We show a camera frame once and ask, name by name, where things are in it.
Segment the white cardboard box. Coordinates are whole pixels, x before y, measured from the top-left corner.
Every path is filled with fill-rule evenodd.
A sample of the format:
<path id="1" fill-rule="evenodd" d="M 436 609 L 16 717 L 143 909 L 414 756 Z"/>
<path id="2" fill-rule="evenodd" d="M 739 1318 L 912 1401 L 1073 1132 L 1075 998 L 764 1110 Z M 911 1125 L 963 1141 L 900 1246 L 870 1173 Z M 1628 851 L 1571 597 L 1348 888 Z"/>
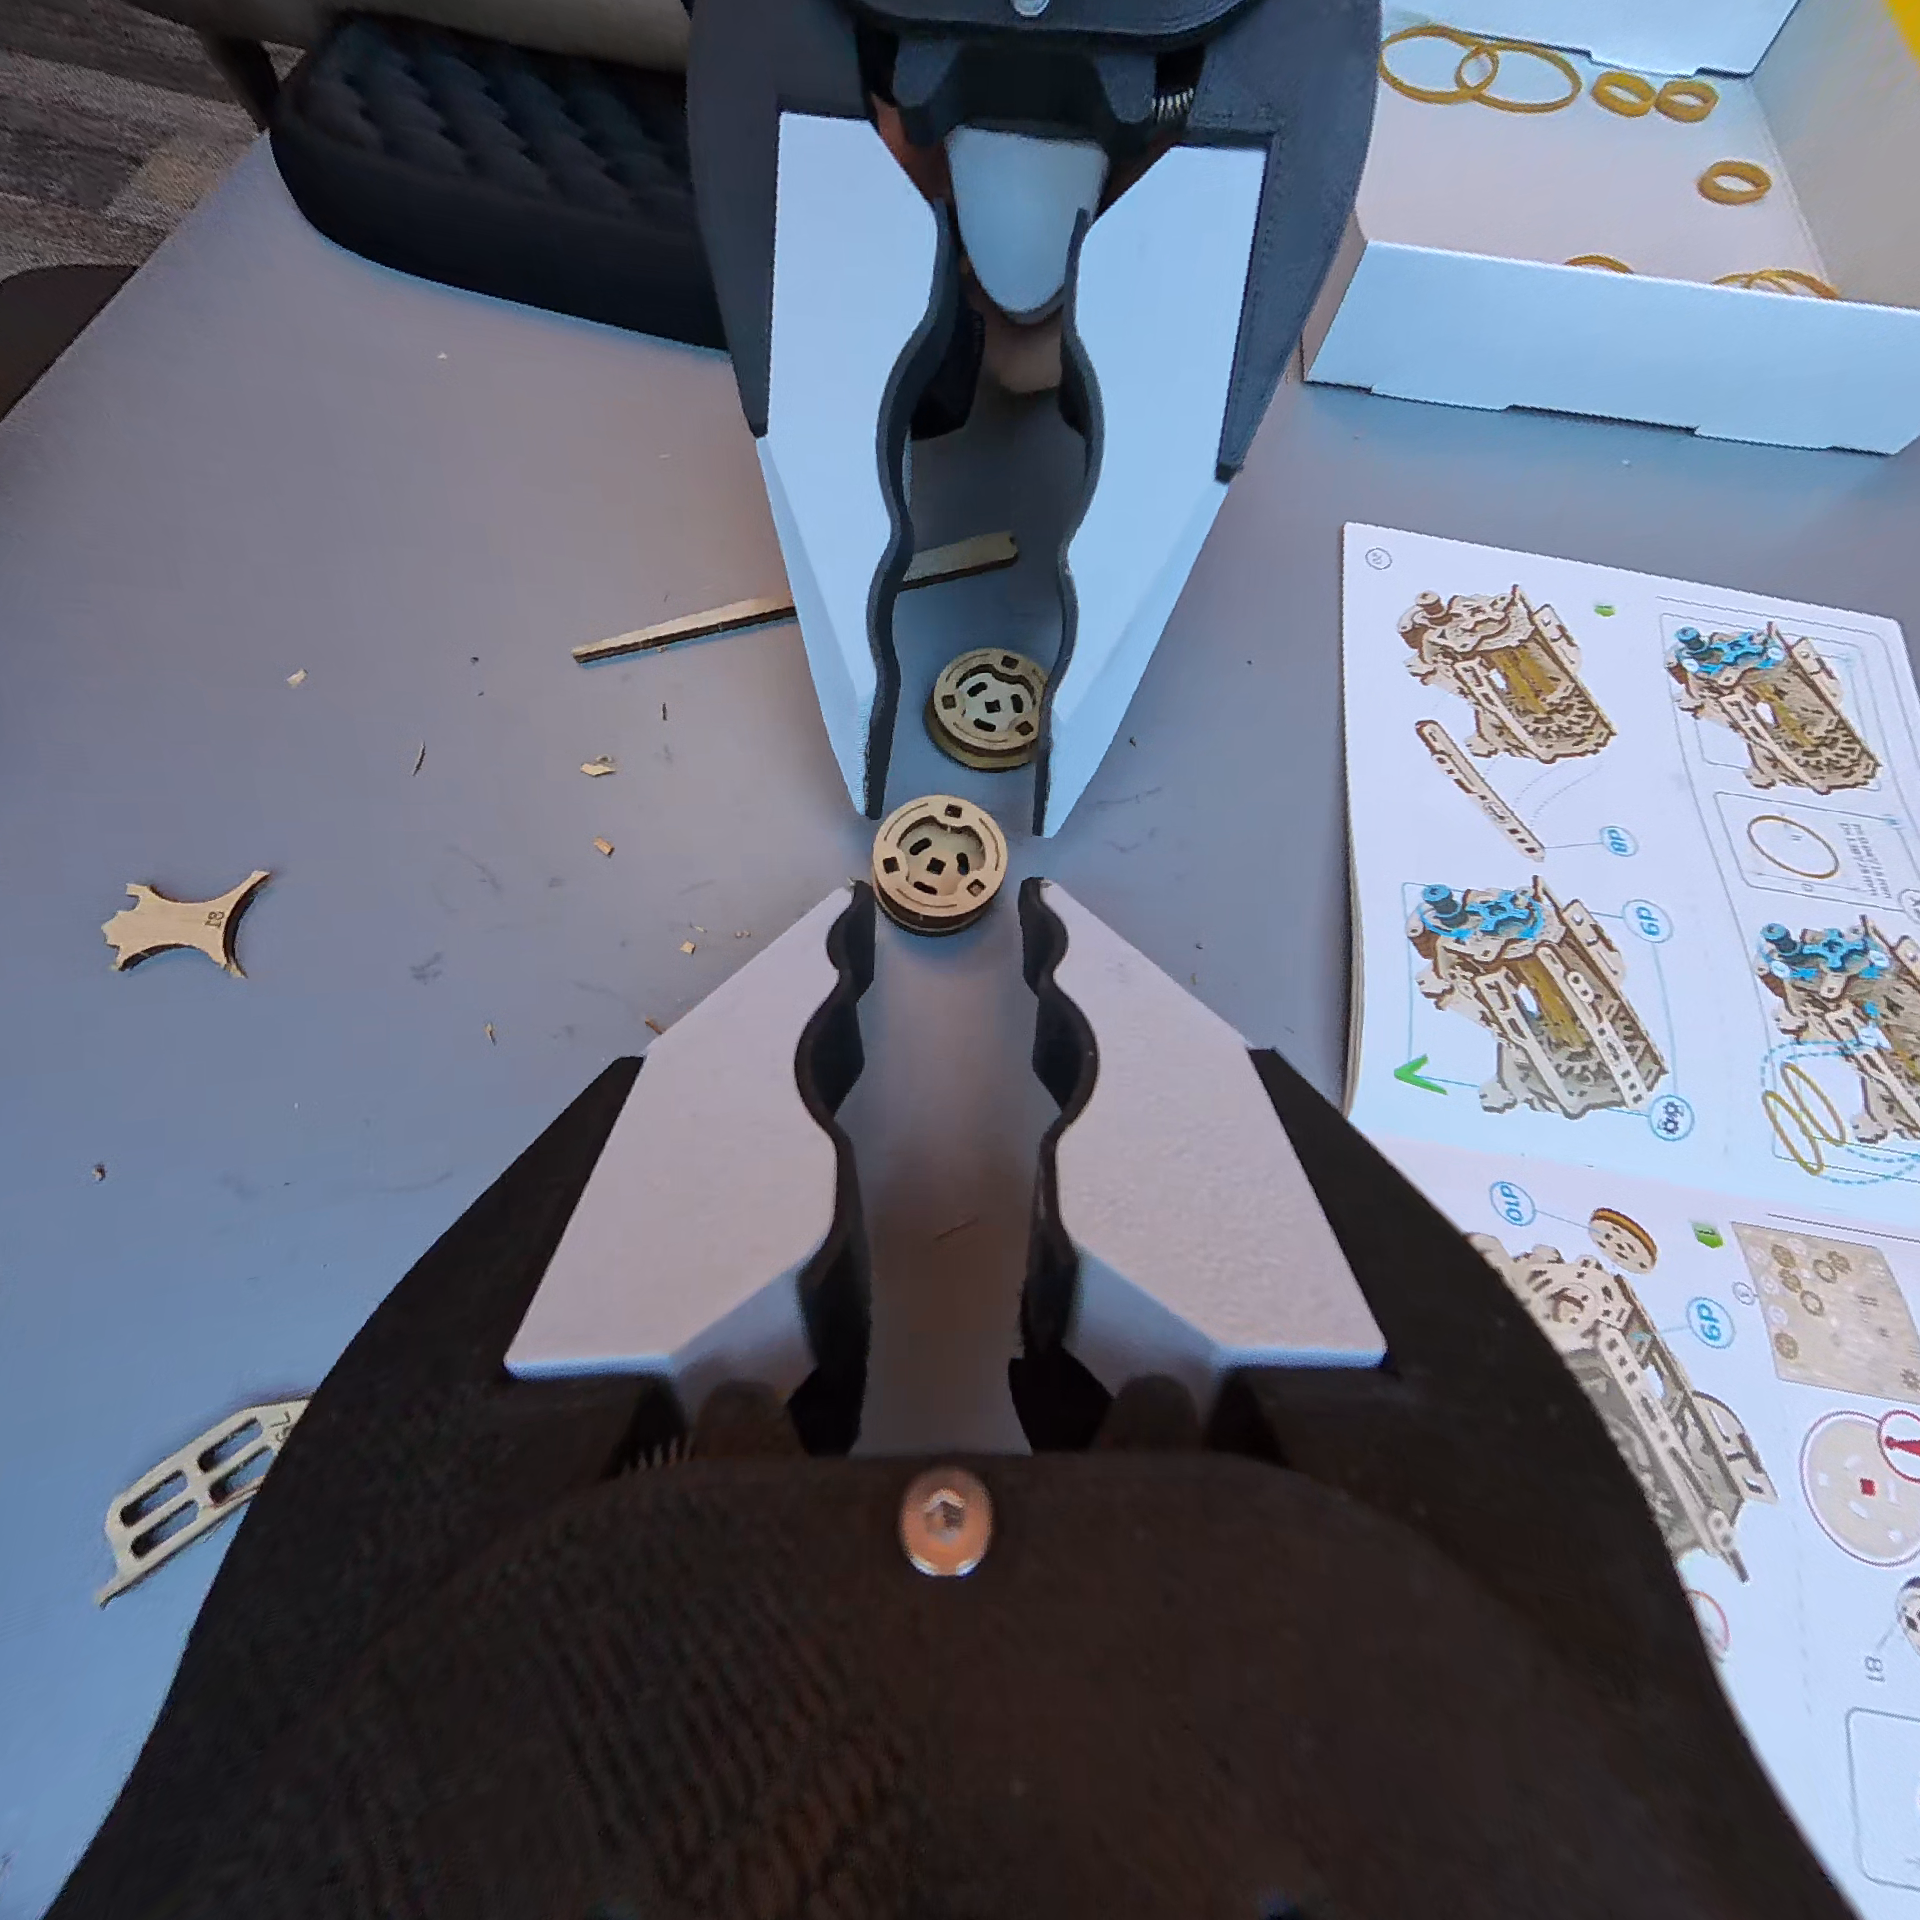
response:
<path id="1" fill-rule="evenodd" d="M 1790 449 L 1915 442 L 1915 5 L 1388 5 L 1394 22 L 1747 84 L 1841 297 L 1416 246 L 1377 238 L 1358 194 L 1310 380 Z"/>

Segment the scattered wood chips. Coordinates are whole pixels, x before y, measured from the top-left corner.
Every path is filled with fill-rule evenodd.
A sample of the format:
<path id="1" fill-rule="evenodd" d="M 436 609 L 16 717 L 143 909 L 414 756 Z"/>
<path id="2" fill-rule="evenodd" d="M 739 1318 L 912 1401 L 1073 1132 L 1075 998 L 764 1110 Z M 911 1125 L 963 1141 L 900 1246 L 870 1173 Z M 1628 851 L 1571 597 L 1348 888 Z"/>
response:
<path id="1" fill-rule="evenodd" d="M 435 1005 L 410 1025 L 502 1038 L 536 1020 L 638 1029 L 711 861 L 675 722 L 610 668 L 463 658 L 414 707 L 278 762 L 273 925 L 326 977 Z"/>

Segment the group of yellow rubber bands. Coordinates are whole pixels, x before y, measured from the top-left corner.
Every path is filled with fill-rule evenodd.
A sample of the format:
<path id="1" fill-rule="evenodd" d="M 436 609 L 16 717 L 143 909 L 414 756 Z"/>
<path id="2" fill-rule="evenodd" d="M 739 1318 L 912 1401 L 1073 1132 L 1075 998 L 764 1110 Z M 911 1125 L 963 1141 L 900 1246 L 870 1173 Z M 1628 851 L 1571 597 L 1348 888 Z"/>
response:
<path id="1" fill-rule="evenodd" d="M 1361 216 L 1377 238 L 1838 300 L 1753 92 L 1537 38 L 1393 22 Z"/>

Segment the illustrated instruction booklet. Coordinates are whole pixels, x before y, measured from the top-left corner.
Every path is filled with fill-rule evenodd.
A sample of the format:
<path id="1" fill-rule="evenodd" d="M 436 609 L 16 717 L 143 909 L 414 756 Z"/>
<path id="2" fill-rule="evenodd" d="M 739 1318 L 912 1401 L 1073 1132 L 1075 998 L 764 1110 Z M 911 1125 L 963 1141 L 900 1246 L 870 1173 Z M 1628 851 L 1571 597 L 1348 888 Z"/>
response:
<path id="1" fill-rule="evenodd" d="M 1351 1117 L 1586 1386 L 1838 1885 L 1915 1916 L 1905 633 L 1354 521 L 1343 652 Z"/>

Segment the grey desk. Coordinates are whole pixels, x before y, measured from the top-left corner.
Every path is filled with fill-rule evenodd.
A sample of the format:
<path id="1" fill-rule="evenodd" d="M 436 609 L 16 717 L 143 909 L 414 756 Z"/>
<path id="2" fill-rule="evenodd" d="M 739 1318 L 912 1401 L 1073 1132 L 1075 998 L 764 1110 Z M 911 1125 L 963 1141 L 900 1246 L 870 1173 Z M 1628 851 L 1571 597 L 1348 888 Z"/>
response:
<path id="1" fill-rule="evenodd" d="M 1339 530 L 1892 618 L 1899 460 L 1289 381 L 1068 828 L 896 733 L 889 802 L 979 794 L 1031 860 L 1336 1097 L 1347 1056 Z M 638 1029 L 410 1025 L 273 925 L 278 762 L 463 658 L 779 588 L 732 370 L 321 241 L 266 152 L 6 425 L 6 1916 L 90 1844 L 239 1544 L 97 1606 L 113 1493 L 323 1381 L 399 1278 L 622 1053 L 870 868 L 791 629 L 615 670 L 675 722 L 711 872 Z M 273 874 L 232 977 L 103 924 Z"/>

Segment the slotted wooden offcut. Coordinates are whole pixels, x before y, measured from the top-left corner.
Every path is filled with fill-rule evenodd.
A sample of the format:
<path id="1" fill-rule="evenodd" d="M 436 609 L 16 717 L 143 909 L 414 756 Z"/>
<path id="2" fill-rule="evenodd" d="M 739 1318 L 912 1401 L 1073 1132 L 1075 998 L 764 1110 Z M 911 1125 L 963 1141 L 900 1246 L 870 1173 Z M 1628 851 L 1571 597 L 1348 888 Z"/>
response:
<path id="1" fill-rule="evenodd" d="M 113 1576 L 97 1603 L 131 1592 L 251 1499 L 306 1406 L 284 1400 L 236 1408 L 122 1489 L 103 1520 Z"/>

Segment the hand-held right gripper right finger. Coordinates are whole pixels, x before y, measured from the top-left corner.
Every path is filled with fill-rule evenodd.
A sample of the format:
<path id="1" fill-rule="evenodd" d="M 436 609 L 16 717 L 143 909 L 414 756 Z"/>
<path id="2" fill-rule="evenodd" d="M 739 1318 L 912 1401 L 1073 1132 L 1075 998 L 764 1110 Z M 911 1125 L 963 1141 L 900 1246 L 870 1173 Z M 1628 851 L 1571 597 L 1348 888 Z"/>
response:
<path id="1" fill-rule="evenodd" d="M 1377 1366 L 1385 1339 L 1242 1033 L 1054 881 L 1020 891 L 1040 1141 L 1020 1425 L 1082 1449 L 1118 1393 L 1212 1408 L 1263 1364 Z"/>

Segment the thin wooden stick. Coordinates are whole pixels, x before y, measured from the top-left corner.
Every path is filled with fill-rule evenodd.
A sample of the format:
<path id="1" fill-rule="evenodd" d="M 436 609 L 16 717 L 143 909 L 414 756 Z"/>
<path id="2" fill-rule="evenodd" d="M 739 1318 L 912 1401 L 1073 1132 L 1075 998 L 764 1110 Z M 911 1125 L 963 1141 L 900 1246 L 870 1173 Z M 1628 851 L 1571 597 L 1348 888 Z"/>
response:
<path id="1" fill-rule="evenodd" d="M 952 545 L 922 548 L 908 563 L 900 590 L 966 580 L 986 572 L 1009 569 L 1020 558 L 1017 538 L 1011 530 L 975 534 Z M 576 665 L 599 665 L 624 656 L 665 650 L 686 641 L 705 641 L 724 633 L 775 627 L 798 614 L 788 592 L 739 600 L 735 603 L 688 614 L 675 614 L 641 632 L 624 632 L 603 641 L 584 642 L 569 650 Z"/>

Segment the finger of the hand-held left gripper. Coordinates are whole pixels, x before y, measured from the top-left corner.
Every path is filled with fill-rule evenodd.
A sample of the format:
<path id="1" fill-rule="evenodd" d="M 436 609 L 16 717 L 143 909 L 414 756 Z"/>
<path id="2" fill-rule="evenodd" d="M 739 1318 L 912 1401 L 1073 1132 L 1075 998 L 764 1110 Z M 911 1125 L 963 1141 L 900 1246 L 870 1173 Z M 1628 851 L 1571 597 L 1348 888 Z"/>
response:
<path id="1" fill-rule="evenodd" d="M 878 131 L 784 112 L 758 451 L 832 754 L 872 819 L 895 747 L 895 605 L 914 541 L 905 429 L 954 306 L 948 216 Z"/>
<path id="2" fill-rule="evenodd" d="M 1175 146 L 1088 228 L 1066 326 L 1088 388 L 1088 498 L 1064 547 L 1039 833 L 1112 747 L 1228 488 L 1216 478 L 1263 149 Z"/>

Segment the wooden wheel disc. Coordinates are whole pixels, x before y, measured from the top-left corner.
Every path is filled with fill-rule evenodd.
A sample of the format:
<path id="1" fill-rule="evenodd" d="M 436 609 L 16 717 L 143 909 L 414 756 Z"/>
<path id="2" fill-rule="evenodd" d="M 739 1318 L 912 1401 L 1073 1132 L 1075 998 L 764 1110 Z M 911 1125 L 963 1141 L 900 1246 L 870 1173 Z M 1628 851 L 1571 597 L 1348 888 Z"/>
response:
<path id="1" fill-rule="evenodd" d="M 987 772 L 1026 766 L 1040 749 L 1047 670 L 1001 646 L 969 650 L 940 672 L 924 712 L 946 756 Z"/>
<path id="2" fill-rule="evenodd" d="M 881 909 L 900 929 L 944 937 L 977 924 L 1007 878 L 1007 838 L 972 801 L 929 795 L 881 826 L 872 882 Z"/>

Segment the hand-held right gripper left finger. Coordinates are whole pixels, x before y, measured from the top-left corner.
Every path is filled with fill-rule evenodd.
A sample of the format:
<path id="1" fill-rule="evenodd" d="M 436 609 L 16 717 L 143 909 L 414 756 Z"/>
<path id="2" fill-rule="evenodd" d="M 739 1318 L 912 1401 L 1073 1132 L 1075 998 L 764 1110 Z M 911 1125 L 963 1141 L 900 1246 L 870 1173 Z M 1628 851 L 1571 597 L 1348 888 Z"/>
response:
<path id="1" fill-rule="evenodd" d="M 835 1115 L 865 1065 L 874 930 L 874 890 L 835 890 L 647 1050 L 512 1376 L 660 1376 L 686 1414 L 754 1381 L 808 1452 L 854 1449 L 872 1266 Z"/>

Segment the star-shaped wooden offcut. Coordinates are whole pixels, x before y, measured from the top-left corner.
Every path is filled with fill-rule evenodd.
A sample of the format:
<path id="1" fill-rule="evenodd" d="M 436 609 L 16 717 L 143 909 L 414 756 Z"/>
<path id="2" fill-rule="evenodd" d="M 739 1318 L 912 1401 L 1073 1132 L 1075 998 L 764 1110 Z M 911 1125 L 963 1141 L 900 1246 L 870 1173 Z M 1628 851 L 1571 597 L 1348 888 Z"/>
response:
<path id="1" fill-rule="evenodd" d="M 232 891 L 206 901 L 178 901 L 155 891 L 148 882 L 131 882 L 131 905 L 103 924 L 103 940 L 113 949 L 113 968 L 126 971 L 168 952 L 204 953 L 232 977 L 248 977 L 236 958 L 236 929 L 271 872 L 255 872 Z"/>

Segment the person's left hand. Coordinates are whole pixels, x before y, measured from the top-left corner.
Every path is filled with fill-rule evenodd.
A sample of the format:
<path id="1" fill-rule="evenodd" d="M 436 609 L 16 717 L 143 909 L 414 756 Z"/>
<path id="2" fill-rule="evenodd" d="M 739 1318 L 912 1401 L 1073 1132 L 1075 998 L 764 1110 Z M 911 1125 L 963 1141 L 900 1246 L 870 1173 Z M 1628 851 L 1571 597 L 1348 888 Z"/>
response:
<path id="1" fill-rule="evenodd" d="M 983 368 L 1011 396 L 1054 394 L 1064 381 L 1064 310 L 1014 320 L 996 305 L 979 305 Z"/>

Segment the black wrist rest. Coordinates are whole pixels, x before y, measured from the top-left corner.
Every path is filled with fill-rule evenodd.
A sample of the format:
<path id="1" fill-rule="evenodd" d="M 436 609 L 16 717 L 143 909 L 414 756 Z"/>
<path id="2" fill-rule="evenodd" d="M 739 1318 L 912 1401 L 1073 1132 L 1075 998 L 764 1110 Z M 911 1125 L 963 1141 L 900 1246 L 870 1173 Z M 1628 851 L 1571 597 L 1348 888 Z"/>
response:
<path id="1" fill-rule="evenodd" d="M 679 73 L 347 14 L 281 84 L 273 156 L 303 216 L 379 266 L 728 345 Z"/>

